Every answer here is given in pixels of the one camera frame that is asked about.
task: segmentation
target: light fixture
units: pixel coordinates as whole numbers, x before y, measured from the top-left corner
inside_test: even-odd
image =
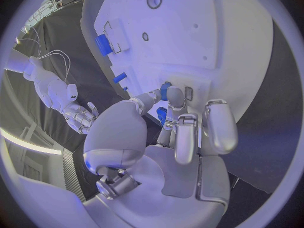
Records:
[[[61,155],[60,150],[51,149],[51,148],[45,148],[42,146],[38,146],[32,143],[25,142],[24,140],[21,140],[19,138],[14,137],[13,135],[9,134],[8,132],[4,131],[2,128],[0,128],[1,135],[6,138],[8,141],[11,141],[19,146],[25,147],[27,149],[31,149],[34,151],[39,151],[47,154],[54,154],[54,155]]]

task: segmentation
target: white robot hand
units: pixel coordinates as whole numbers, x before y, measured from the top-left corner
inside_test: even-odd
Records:
[[[76,85],[67,85],[53,72],[45,70],[40,59],[28,58],[14,49],[10,54],[7,69],[23,73],[24,78],[33,81],[42,102],[48,108],[63,114],[69,126],[75,131],[84,134],[89,132],[98,117],[98,111],[91,102],[88,106],[92,113],[76,102],[78,96]]]

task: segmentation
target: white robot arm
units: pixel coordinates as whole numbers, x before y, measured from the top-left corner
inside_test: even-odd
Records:
[[[14,49],[11,51],[6,69],[23,73],[25,79],[34,82],[39,98],[48,108],[63,114],[75,131],[88,134],[98,117],[98,111],[91,102],[88,103],[88,107],[92,113],[76,102],[76,85],[67,85],[53,72],[45,70],[41,60],[35,57],[28,58]]]

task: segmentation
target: vent grille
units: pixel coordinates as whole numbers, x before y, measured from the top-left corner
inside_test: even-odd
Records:
[[[23,176],[37,181],[42,181],[41,172],[24,163]]]
[[[66,148],[63,149],[63,174],[66,189],[75,193],[84,202],[86,198],[78,182],[73,162],[73,153]]]

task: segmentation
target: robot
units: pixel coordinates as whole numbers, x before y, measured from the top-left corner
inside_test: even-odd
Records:
[[[120,101],[98,115],[90,102],[92,113],[79,106],[76,85],[45,70],[41,60],[12,50],[7,69],[33,81],[47,107],[63,114],[74,130],[87,134],[85,164],[100,176],[96,197],[125,227],[217,226],[230,198],[227,170],[218,154],[228,154],[238,144],[236,122],[224,100],[206,103],[199,126],[199,116],[188,112],[183,92],[169,87],[158,144],[146,147],[147,127],[141,116],[160,101],[159,89]],[[103,225],[94,213],[90,215]]]

